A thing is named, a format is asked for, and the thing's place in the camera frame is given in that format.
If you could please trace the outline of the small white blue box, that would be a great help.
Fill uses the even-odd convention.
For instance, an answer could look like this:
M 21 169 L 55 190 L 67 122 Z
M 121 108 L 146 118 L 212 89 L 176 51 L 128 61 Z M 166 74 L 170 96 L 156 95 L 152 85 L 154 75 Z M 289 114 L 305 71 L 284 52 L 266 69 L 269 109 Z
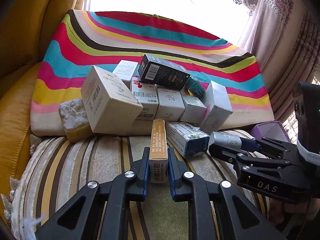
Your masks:
M 222 132 L 211 133 L 208 147 L 211 145 L 218 145 L 234 150 L 244 150 L 247 152 L 259 152 L 259 146 L 255 140 Z

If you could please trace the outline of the grey white long box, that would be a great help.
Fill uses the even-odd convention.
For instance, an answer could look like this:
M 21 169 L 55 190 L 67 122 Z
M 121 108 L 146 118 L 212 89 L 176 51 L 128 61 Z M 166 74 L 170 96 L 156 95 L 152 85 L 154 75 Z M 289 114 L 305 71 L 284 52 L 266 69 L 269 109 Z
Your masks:
M 214 81 L 209 83 L 201 101 L 207 110 L 200 124 L 200 130 L 210 135 L 221 128 L 233 113 L 233 109 L 225 86 Z

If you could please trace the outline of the white green medicine box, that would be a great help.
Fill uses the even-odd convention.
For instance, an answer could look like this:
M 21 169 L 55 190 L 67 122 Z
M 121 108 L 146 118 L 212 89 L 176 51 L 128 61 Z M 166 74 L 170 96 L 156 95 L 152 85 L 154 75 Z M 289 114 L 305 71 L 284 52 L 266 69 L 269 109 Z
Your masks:
M 167 139 L 184 158 L 205 154 L 210 136 L 186 122 L 166 122 Z

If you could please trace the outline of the small silver white box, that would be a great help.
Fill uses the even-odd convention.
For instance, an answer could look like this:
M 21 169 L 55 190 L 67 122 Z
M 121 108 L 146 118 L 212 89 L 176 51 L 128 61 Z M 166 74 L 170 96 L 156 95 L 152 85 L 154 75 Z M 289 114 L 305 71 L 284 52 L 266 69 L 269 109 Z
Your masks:
M 182 94 L 182 100 L 185 110 L 180 117 L 180 121 L 200 125 L 207 107 L 195 96 Z

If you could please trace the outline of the tall yellow white box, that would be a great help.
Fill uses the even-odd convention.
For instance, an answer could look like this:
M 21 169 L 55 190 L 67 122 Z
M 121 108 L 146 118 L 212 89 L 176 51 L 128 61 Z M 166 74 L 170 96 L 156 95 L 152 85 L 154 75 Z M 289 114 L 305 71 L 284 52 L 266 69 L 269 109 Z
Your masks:
M 164 184 L 167 182 L 168 147 L 163 119 L 153 120 L 150 141 L 150 180 L 152 183 Z

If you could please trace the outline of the yellow white sponge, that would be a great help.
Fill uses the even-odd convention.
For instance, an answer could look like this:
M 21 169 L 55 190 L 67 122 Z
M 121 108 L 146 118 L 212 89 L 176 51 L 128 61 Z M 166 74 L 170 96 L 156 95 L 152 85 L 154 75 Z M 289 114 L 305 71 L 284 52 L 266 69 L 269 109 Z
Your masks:
M 70 142 L 86 140 L 93 135 L 82 98 L 61 103 L 59 115 Z

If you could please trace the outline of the large white cube box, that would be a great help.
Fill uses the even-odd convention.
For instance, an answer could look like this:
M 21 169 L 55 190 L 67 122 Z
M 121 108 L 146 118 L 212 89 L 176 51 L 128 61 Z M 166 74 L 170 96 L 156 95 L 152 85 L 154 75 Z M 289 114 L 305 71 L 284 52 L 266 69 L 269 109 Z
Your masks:
M 97 66 L 89 71 L 81 96 L 94 133 L 124 135 L 143 109 L 118 75 Z

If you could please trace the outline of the striped beige seat cushion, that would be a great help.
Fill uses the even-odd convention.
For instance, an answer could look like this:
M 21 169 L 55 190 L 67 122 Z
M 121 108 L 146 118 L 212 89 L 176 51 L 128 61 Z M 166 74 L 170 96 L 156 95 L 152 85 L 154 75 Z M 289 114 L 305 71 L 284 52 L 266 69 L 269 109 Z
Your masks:
M 149 137 L 47 138 L 35 148 L 10 212 L 16 239 L 271 239 L 264 196 L 238 187 L 231 164 L 186 159 Z

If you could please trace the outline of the teal tissue packet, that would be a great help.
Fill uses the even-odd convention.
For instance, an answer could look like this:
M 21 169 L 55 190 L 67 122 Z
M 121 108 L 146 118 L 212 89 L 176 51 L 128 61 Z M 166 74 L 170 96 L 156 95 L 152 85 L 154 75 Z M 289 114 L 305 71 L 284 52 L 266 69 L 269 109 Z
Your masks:
M 189 90 L 189 92 L 191 92 L 193 96 L 196 96 L 199 99 L 202 99 L 204 97 L 205 90 L 200 84 L 199 80 L 193 75 L 190 75 L 188 81 L 185 84 L 185 88 Z

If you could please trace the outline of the small white diamond box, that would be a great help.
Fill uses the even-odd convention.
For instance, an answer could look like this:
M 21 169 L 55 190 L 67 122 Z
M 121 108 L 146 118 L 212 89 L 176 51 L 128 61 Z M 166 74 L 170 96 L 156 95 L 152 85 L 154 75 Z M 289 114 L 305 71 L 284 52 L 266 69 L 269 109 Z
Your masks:
M 176 122 L 185 110 L 185 106 L 178 90 L 157 88 L 159 106 L 155 119 L 166 122 Z

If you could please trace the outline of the white box red logo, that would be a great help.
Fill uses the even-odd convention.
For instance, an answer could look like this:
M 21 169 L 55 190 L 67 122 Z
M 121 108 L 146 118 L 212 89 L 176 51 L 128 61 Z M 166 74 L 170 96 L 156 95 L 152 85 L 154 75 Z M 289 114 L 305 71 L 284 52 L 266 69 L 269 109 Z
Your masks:
M 130 89 L 134 97 L 143 105 L 137 120 L 153 120 L 159 106 L 156 86 L 142 83 L 139 78 L 133 77 Z

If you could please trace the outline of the patterned pink curtain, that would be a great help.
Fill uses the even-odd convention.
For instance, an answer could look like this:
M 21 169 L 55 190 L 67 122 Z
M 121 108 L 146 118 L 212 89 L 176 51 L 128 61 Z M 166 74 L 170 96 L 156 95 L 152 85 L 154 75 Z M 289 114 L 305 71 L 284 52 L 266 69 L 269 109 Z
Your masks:
M 291 91 L 319 73 L 319 27 L 302 0 L 217 0 L 223 5 L 214 31 L 256 56 L 276 120 L 292 142 L 297 120 Z

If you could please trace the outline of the black barcode box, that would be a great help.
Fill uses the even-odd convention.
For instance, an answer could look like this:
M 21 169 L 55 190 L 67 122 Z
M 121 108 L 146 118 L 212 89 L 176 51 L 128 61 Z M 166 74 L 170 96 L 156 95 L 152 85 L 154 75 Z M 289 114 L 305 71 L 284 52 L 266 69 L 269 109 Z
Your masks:
M 168 89 L 181 90 L 190 74 L 179 64 L 145 54 L 138 68 L 140 80 Z

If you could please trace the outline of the white tall text box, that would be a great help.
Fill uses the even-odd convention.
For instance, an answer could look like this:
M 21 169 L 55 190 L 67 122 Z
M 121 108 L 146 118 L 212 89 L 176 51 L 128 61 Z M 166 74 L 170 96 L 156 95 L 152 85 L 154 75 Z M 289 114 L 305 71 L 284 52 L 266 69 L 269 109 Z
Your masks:
M 116 74 L 130 88 L 131 80 L 135 77 L 138 65 L 138 62 L 121 60 L 113 70 L 113 74 Z

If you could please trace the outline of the mustard yellow sofa pillow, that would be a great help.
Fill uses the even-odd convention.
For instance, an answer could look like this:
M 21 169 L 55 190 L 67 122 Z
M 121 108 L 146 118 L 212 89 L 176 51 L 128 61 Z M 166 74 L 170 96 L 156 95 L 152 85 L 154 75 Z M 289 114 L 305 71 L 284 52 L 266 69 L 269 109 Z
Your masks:
M 57 26 L 84 0 L 10 0 L 1 9 L 1 195 L 29 161 L 30 104 L 37 71 Z

